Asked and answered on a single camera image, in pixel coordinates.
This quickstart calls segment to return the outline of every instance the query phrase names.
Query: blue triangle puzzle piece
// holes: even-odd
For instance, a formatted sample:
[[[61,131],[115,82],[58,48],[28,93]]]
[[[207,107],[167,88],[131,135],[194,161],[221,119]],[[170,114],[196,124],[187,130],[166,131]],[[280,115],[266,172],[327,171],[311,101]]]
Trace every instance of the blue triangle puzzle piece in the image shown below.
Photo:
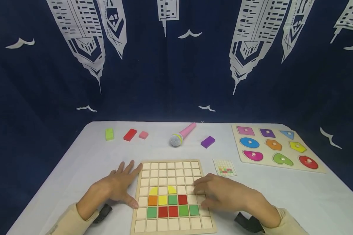
[[[293,131],[280,131],[280,132],[283,133],[289,139],[294,139],[294,132]]]

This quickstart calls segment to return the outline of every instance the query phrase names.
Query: blue circle puzzle piece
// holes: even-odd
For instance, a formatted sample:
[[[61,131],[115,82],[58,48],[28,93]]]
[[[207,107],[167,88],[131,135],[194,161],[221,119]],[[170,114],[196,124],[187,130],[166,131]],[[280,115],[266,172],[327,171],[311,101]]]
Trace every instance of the blue circle puzzle piece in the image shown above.
[[[294,132],[293,131],[280,131],[280,132],[283,133],[289,139],[294,139]]]
[[[241,138],[239,142],[241,142],[241,144],[243,144],[245,147],[252,149],[258,148],[260,146],[258,141],[248,137]]]

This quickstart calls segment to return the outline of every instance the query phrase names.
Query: green block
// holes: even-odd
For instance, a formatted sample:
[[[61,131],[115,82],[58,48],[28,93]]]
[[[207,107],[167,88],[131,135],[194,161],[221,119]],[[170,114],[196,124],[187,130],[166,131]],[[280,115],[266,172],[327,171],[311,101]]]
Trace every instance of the green block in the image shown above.
[[[199,206],[198,205],[190,206],[190,215],[199,215]]]
[[[148,211],[146,213],[146,217],[148,219],[156,218],[157,217],[157,207],[148,207]]]
[[[179,216],[188,216],[188,206],[179,206]]]
[[[106,129],[106,141],[114,139],[114,130],[112,128]]]
[[[169,195],[169,205],[177,205],[177,196]]]

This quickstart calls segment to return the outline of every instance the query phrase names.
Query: building print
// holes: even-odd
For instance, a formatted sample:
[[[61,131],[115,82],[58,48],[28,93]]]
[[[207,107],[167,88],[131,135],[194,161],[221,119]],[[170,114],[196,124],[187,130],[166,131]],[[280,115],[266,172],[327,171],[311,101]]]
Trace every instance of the building print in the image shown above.
[[[123,59],[123,50],[127,44],[127,27],[122,0],[101,0],[98,3],[107,38]]]
[[[330,43],[333,43],[342,29],[353,30],[353,0],[349,0],[344,11],[337,19],[334,28],[336,28],[336,30]]]
[[[105,63],[104,39],[92,0],[47,0],[72,54],[99,82]]]
[[[230,48],[236,87],[263,59],[281,27],[290,0],[242,0]]]
[[[166,37],[166,21],[179,20],[179,0],[157,0],[158,20],[162,21]]]
[[[282,37],[282,47],[284,55],[281,63],[284,62],[286,57],[293,50],[295,43],[305,26],[307,17],[310,14],[310,10],[315,0],[293,0],[290,5],[288,17],[284,24],[284,35]]]

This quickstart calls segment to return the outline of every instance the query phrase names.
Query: pink block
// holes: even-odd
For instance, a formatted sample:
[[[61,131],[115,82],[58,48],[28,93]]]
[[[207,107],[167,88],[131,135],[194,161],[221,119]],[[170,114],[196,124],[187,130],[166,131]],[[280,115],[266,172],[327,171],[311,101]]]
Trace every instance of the pink block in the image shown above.
[[[149,136],[149,133],[146,133],[145,131],[142,131],[140,134],[139,134],[139,137],[142,138],[142,139],[146,139],[146,137]]]

